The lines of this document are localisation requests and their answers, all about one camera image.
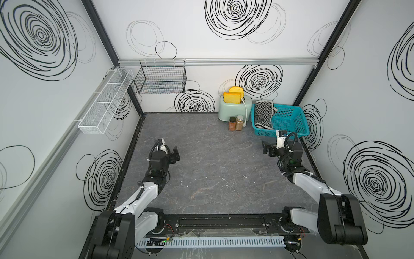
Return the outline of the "black white knitted scarf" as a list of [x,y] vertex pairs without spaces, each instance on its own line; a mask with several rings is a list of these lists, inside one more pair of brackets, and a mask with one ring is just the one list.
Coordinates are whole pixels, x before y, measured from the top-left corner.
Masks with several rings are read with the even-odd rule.
[[254,126],[260,129],[273,130],[272,117],[277,111],[278,109],[272,101],[257,101],[254,107]]

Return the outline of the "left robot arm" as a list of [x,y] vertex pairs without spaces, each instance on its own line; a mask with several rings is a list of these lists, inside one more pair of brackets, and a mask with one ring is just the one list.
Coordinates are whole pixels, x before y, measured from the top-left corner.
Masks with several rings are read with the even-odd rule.
[[180,161],[180,155],[177,147],[171,150],[163,139],[157,139],[147,161],[148,169],[134,194],[116,209],[99,215],[88,259],[130,259],[138,241],[151,231],[163,230],[163,210],[148,205],[168,183],[169,166]]

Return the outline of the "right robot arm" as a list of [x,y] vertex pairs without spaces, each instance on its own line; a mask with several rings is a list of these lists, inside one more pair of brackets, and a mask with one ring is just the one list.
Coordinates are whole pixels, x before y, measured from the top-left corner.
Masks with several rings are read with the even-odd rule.
[[277,141],[262,141],[265,155],[276,157],[277,166],[289,182],[300,187],[318,203],[318,211],[285,207],[281,228],[292,232],[302,227],[320,235],[327,244],[366,245],[368,234],[358,199],[331,188],[302,164],[303,146],[295,132],[277,131]]

